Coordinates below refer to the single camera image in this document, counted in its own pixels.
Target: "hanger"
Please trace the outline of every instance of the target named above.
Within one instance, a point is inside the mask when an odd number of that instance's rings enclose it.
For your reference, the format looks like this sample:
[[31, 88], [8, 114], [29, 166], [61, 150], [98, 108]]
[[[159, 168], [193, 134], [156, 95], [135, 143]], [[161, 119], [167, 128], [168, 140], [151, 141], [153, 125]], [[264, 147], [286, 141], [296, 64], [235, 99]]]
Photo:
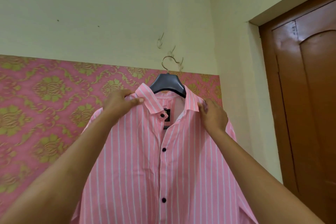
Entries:
[[169, 70], [163, 65], [163, 60], [165, 58], [173, 58], [173, 60], [179, 64], [180, 62], [176, 61], [176, 59], [172, 56], [165, 56], [162, 59], [162, 66], [164, 69], [167, 70], [166, 74], [159, 74], [159, 76], [155, 79], [155, 81], [153, 82], [153, 84], [151, 86], [149, 86], [149, 88], [154, 92], [154, 94], [160, 92], [160, 91], [164, 91], [164, 90], [169, 90], [169, 91], [173, 91], [176, 94], [180, 95], [183, 98], [186, 98], [186, 89], [184, 88], [182, 82], [180, 81], [180, 79], [178, 78], [177, 75], [175, 74], [170, 74]]

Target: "gold hanger hook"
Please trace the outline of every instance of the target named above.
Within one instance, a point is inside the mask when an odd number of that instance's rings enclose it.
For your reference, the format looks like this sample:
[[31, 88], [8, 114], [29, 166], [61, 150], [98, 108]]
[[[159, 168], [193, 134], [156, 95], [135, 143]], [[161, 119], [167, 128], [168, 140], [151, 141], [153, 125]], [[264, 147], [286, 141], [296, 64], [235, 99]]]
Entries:
[[163, 68], [164, 69], [166, 69], [167, 70], [167, 73], [169, 73], [169, 70], [163, 65], [163, 60], [165, 59], [165, 58], [172, 58], [174, 61], [175, 61], [175, 63], [177, 63], [177, 64], [180, 64], [180, 62], [179, 61], [176, 61], [176, 59], [174, 58], [174, 57], [172, 57], [172, 56], [165, 56], [163, 59], [162, 59], [162, 62], [161, 62], [161, 64], [162, 64], [162, 66], [163, 66]]

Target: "forearm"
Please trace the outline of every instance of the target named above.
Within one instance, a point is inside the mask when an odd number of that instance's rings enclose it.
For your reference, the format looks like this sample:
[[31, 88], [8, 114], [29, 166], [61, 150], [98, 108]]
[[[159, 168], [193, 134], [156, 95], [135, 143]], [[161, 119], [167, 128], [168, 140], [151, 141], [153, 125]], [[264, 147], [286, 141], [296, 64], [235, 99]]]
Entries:
[[15, 201], [0, 224], [69, 223], [116, 116], [102, 112]]
[[223, 131], [211, 134], [259, 224], [323, 224]]

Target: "person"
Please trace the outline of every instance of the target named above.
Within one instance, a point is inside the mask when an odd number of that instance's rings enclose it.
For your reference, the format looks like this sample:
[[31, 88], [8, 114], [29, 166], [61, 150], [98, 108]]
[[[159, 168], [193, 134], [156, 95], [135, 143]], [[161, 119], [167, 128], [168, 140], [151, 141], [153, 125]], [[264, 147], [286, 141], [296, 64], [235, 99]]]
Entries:
[[[99, 115], [11, 205], [0, 224], [70, 223], [86, 180], [111, 128], [143, 99], [125, 100], [130, 90], [111, 94]], [[201, 121], [237, 180], [259, 224], [322, 224], [298, 198], [269, 174], [225, 132], [226, 112], [212, 100], [207, 111], [199, 104]]]

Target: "door panel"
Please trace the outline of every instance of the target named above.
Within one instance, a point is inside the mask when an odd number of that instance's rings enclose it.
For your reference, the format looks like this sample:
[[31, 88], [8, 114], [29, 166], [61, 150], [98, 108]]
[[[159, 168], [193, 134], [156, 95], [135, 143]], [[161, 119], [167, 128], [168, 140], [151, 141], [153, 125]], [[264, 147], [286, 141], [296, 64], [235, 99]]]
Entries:
[[336, 223], [336, 1], [272, 35], [300, 199]]

